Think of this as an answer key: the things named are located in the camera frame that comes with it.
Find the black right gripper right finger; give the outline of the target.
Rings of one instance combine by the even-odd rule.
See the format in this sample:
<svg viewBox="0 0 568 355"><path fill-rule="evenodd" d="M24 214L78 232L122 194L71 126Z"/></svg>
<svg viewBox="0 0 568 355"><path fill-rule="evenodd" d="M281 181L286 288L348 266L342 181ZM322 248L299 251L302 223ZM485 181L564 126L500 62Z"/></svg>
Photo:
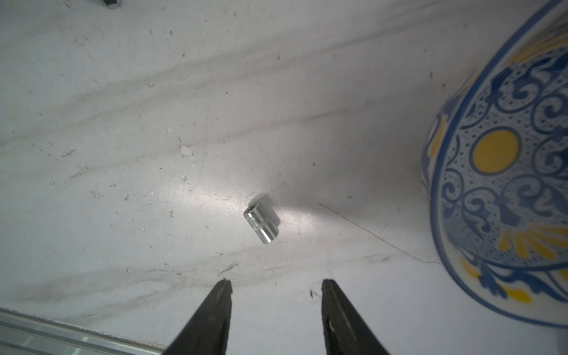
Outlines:
<svg viewBox="0 0 568 355"><path fill-rule="evenodd" d="M322 281L322 327L331 355L389 355L338 283Z"/></svg>

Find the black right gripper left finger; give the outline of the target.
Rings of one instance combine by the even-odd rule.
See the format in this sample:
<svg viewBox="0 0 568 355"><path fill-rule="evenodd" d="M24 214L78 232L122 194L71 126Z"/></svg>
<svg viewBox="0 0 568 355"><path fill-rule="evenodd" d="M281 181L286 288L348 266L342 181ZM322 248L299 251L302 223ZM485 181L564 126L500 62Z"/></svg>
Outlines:
<svg viewBox="0 0 568 355"><path fill-rule="evenodd" d="M164 354L224 355L231 314L232 283L222 279L214 285Z"/></svg>

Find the small chrome socket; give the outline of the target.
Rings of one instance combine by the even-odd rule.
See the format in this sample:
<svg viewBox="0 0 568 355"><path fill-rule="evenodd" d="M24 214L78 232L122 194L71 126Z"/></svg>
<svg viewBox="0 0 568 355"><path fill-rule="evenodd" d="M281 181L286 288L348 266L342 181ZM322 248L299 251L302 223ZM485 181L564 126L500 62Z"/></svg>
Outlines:
<svg viewBox="0 0 568 355"><path fill-rule="evenodd" d="M270 244L278 237L279 220L261 199L252 202L243 212L243 217L263 244Z"/></svg>

